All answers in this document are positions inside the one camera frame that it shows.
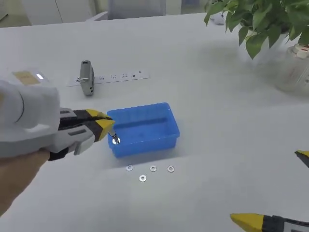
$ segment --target chair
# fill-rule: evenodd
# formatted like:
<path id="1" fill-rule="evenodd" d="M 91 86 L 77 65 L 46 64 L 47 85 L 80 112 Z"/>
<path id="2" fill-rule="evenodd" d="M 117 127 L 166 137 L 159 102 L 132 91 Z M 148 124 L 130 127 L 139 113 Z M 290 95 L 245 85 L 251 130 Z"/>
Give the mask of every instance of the chair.
<path id="1" fill-rule="evenodd" d="M 166 0 L 109 0 L 108 12 L 102 12 L 87 21 L 141 18 L 165 14 Z"/>

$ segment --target white cabinet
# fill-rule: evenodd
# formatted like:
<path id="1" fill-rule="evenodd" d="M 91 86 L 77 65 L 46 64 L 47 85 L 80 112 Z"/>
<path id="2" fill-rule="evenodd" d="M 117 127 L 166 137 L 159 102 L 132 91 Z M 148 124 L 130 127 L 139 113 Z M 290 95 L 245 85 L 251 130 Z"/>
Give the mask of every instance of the white cabinet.
<path id="1" fill-rule="evenodd" d="M 22 0 L 32 25 L 62 23 L 55 0 Z"/>
<path id="2" fill-rule="evenodd" d="M 92 0 L 56 0 L 62 22 L 83 22 L 95 15 Z"/>
<path id="3" fill-rule="evenodd" d="M 182 13 L 182 0 L 166 0 L 166 14 L 180 15 Z"/>
<path id="4" fill-rule="evenodd" d="M 32 25 L 83 22 L 95 14 L 93 0 L 22 0 L 22 3 Z"/>
<path id="5" fill-rule="evenodd" d="M 7 15 L 4 0 L 0 0 L 0 20 L 3 19 Z"/>

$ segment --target white table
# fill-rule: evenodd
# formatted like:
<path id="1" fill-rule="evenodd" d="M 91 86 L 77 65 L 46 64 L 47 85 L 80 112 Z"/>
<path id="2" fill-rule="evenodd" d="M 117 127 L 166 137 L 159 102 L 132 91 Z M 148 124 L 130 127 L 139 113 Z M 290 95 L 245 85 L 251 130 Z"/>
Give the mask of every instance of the white table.
<path id="1" fill-rule="evenodd" d="M 0 30 L 1 73 L 39 67 L 73 109 L 168 102 L 181 131 L 166 152 L 117 160 L 104 139 L 47 163 L 0 219 L 0 231 L 239 232 L 230 213 L 309 218 L 309 169 L 294 154 L 309 149 L 308 101 L 240 63 L 237 33 L 206 28 L 203 17 Z M 85 98 L 79 87 L 65 87 L 83 59 L 97 73 L 144 68 L 151 78 L 96 85 Z"/>

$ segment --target hand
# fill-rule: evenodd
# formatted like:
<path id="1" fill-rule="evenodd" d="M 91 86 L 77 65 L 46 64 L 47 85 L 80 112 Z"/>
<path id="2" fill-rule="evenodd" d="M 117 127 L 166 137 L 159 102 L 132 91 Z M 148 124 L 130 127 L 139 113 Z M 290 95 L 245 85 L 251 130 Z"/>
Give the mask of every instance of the hand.
<path id="1" fill-rule="evenodd" d="M 31 183 L 48 159 L 49 152 L 43 150 L 0 159 L 0 217 Z"/>

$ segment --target washer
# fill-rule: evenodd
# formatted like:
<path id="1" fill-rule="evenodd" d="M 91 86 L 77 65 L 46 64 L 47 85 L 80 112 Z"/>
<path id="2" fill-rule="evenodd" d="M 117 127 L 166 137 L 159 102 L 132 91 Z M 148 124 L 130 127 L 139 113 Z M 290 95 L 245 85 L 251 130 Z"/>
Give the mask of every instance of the washer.
<path id="1" fill-rule="evenodd" d="M 128 172 L 132 171 L 132 170 L 133 170 L 133 165 L 128 165 L 128 166 L 126 167 L 126 170 L 127 170 Z"/>
<path id="2" fill-rule="evenodd" d="M 169 171 L 170 173 L 172 173 L 172 172 L 175 171 L 175 168 L 174 168 L 173 166 L 169 166 L 169 167 L 168 167 L 168 171 Z"/>
<path id="3" fill-rule="evenodd" d="M 151 165 L 149 169 L 150 169 L 150 171 L 155 172 L 156 171 L 156 166 Z"/>
<path id="4" fill-rule="evenodd" d="M 119 138 L 118 138 L 118 141 L 119 142 L 117 143 L 115 139 L 112 139 L 112 143 L 115 144 L 115 145 L 120 143 L 120 139 Z"/>
<path id="5" fill-rule="evenodd" d="M 147 180 L 147 177 L 145 175 L 140 176 L 140 181 L 145 182 Z"/>

